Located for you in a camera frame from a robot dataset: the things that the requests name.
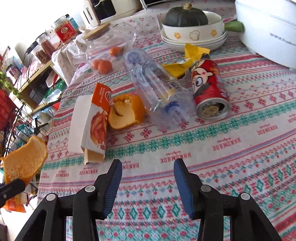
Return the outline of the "white orange food carton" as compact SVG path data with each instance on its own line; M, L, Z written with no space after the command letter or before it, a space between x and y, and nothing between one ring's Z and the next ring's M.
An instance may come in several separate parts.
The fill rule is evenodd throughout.
M77 98L72 114L68 152L83 154L84 164L102 163L105 158L107 120L111 89L97 83L92 95Z

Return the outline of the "red cartoon drink can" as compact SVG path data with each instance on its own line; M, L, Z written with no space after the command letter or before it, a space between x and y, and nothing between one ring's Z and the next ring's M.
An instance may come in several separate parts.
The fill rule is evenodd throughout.
M190 71L197 116L207 121L224 119L231 106L218 64L204 54Z

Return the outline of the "orange peel piece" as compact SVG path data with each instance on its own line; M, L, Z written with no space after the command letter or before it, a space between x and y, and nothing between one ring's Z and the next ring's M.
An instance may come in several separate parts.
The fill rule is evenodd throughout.
M108 123L111 128L121 130L132 125L140 125L145 114L145 106L139 95L120 94L113 99Z

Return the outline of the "patterned striped tablecloth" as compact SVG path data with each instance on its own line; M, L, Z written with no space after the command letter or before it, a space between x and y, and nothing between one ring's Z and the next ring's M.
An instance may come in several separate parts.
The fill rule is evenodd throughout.
M122 180L112 213L97 223L99 238L193 240L199 223L184 213L173 174L173 162L182 158L219 192L249 193L282 239L295 240L295 71L251 54L236 36L211 58L230 98L227 118L206 122L193 116L173 131L148 121L109 130L104 162L94 165L68 151L76 99L99 82L113 95L133 92L133 85L124 70L100 77L78 67L49 133L38 198L76 193L120 159Z

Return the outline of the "clear plastic bottle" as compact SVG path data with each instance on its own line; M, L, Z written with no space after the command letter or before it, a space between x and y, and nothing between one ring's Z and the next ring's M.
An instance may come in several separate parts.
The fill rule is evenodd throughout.
M188 122L194 112L192 94L142 49L123 55L123 63L151 122L168 131Z

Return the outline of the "wooden shelf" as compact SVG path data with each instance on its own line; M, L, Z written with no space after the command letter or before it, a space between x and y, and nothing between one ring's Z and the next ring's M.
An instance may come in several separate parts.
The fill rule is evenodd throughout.
M28 102L29 90L33 88L33 82L39 78L48 68L53 70L53 62L51 60L47 61L45 64L39 63L34 60L30 66L24 67L22 69L21 75L16 81L14 87L19 92L19 99Z

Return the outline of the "yellow crumpled wrapper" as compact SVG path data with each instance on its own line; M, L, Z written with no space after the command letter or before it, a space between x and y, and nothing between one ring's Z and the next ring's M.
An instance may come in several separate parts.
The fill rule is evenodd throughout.
M186 71L198 60L203 54L209 54L210 49L198 47L189 43L185 44L184 60L173 64L163 65L163 68L175 78L181 78Z

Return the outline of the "glass jar with wooden lid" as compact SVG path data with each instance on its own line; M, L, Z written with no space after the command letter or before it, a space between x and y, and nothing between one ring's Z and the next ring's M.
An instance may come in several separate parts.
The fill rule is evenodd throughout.
M92 65L93 60L102 59L117 63L124 53L132 48L136 37L137 33L130 24L100 25L83 36L86 49L80 54L75 54L72 62L74 65L82 63ZM111 56L109 53L110 49L116 46L123 48L123 53L119 57Z

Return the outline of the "stacked white plates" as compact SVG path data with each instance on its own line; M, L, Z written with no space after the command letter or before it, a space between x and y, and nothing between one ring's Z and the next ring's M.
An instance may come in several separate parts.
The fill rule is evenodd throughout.
M194 41L194 42L189 42L189 44L194 45L194 46L198 46L198 47L207 48L210 51L213 51L213 50L216 50L216 49L220 48L225 43L226 38L227 38L227 31L225 31L222 34L222 36L217 37L217 38L215 38L213 40ZM185 52L185 44L186 44L186 42L178 42L178 41L174 41L174 40L169 39L166 36L163 29L161 30L161 39L172 50L182 52L182 53Z

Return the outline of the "spice jar with red contents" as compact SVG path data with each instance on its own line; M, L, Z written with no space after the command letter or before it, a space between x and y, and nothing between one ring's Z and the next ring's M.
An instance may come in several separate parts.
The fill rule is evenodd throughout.
M36 46L32 50L32 54L40 64L45 64L51 60L52 54L56 48L50 41L47 33L42 33L36 38Z

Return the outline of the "red labelled glass jar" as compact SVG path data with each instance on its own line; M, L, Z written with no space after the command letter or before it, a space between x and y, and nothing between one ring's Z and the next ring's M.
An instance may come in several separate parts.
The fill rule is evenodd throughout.
M54 22L54 32L63 44L69 43L78 35L77 30L73 27L69 19L61 16Z

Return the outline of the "floral cloth under appliances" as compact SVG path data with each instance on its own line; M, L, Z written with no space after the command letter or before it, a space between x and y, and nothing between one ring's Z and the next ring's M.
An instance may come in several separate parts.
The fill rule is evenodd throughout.
M109 28L100 37L104 40L108 35L130 39L136 34L136 37L140 39L151 34L157 34L161 30L161 21L165 18L168 10L187 3L191 3L194 8L217 13L224 20L232 20L236 16L234 1L169 1L143 9L132 16L111 21ZM52 55L52 61L67 86L74 81L79 68L79 65L73 64L73 57L86 52L91 43L90 40L83 40L83 37L89 31L89 29L85 29L84 33L81 33L69 43L63 44Z

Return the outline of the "dark green kabocha squash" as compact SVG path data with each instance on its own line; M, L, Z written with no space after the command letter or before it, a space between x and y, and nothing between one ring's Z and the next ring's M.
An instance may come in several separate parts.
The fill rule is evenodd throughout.
M191 3L170 9L163 20L170 27L194 27L208 25L206 14L200 9L193 8Z

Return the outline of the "cream air fryer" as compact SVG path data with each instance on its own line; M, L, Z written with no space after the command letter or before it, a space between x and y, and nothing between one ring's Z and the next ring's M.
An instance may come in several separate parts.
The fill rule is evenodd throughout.
M97 27L111 20L125 18L142 9L138 0L80 1L79 10L86 27Z

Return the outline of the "white electric cooking pot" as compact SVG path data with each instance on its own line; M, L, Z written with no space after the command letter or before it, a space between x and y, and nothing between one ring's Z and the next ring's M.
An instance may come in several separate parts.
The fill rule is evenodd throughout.
M295 1L236 1L240 39L251 51L295 69Z

